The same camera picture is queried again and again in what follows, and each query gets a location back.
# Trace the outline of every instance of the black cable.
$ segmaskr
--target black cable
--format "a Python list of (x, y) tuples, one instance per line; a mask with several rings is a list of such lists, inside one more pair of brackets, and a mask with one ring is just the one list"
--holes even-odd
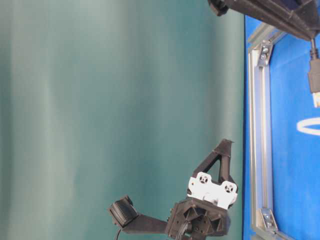
[(319, 53), (318, 53), (318, 49), (316, 46), (316, 41), (315, 39), (311, 39), (311, 50), (310, 50), (310, 56), (311, 56), (311, 60), (315, 60), (319, 58)]
[(121, 228), (119, 228), (119, 230), (116, 232), (114, 240), (118, 240), (120, 232), (121, 232)]

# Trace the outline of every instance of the teal backdrop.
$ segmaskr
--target teal backdrop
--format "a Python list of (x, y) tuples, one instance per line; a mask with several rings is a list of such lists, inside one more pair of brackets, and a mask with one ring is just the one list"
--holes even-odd
[(244, 17), (207, 0), (1, 0), (0, 239), (111, 240), (126, 194), (166, 220), (222, 138), (241, 239), (243, 95)]

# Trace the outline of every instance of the bolt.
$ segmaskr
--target bolt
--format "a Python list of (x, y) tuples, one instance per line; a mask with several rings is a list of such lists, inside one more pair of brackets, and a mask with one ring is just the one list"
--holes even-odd
[(267, 54), (267, 53), (269, 52), (269, 48), (268, 48), (267, 46), (263, 46), (263, 47), (262, 47), (262, 52), (263, 52), (264, 54)]
[(260, 59), (261, 60), (266, 60), (267, 59), (267, 55), (265, 53), (261, 54)]

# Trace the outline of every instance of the white mounting plate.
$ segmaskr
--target white mounting plate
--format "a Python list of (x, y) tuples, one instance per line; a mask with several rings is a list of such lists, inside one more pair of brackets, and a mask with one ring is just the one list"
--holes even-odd
[(237, 185), (230, 181), (218, 185), (211, 180), (211, 175), (204, 172), (199, 172), (196, 178), (190, 177), (188, 188), (191, 194), (188, 197), (204, 200), (227, 210), (237, 200)]

